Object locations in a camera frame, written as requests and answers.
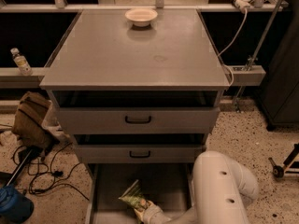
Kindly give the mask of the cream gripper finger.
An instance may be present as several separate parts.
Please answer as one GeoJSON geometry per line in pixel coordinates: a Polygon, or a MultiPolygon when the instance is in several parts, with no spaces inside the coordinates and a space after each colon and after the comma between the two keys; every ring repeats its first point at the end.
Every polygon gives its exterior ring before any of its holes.
{"type": "Polygon", "coordinates": [[[144,212],[143,211],[140,212],[140,211],[138,211],[136,209],[134,209],[134,211],[135,211],[135,214],[136,214],[137,218],[139,219],[139,221],[143,222],[143,214],[144,214],[144,212]]]}

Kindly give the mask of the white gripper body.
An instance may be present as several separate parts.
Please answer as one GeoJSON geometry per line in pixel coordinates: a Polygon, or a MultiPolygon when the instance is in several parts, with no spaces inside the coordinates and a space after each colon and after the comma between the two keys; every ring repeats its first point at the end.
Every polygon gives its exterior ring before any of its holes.
{"type": "Polygon", "coordinates": [[[170,221],[164,211],[151,201],[147,201],[147,208],[142,213],[142,222],[144,224],[165,224],[170,221]]]}

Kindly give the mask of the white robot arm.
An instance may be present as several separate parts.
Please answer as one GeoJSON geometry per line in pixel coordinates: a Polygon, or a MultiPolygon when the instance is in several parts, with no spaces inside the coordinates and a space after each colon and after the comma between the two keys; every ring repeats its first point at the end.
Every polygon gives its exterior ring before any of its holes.
{"type": "Polygon", "coordinates": [[[255,175],[216,151],[200,154],[192,170],[194,206],[171,219],[152,202],[135,210],[144,224],[250,224],[246,207],[259,195],[255,175]]]}

